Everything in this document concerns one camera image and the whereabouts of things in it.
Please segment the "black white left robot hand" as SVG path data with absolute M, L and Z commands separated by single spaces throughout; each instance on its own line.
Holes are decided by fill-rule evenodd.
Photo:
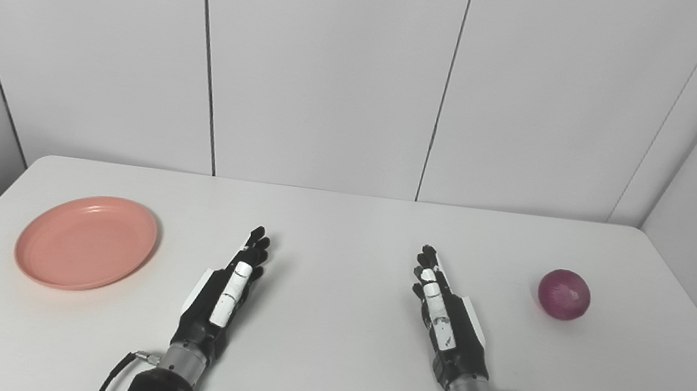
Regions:
M 270 245 L 266 229 L 259 225 L 226 267 L 207 269 L 187 297 L 170 343 L 196 349 L 209 365 L 218 360 L 228 344 L 228 327 L 249 298 L 252 284 L 264 275 Z

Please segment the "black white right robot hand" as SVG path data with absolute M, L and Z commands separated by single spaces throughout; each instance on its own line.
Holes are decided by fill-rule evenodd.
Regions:
M 421 317 L 433 347 L 433 374 L 444 391 L 461 379 L 487 381 L 482 328 L 474 315 L 471 299 L 451 290 L 437 251 L 429 244 L 421 248 L 413 269 L 417 281 L 412 290 L 421 305 Z

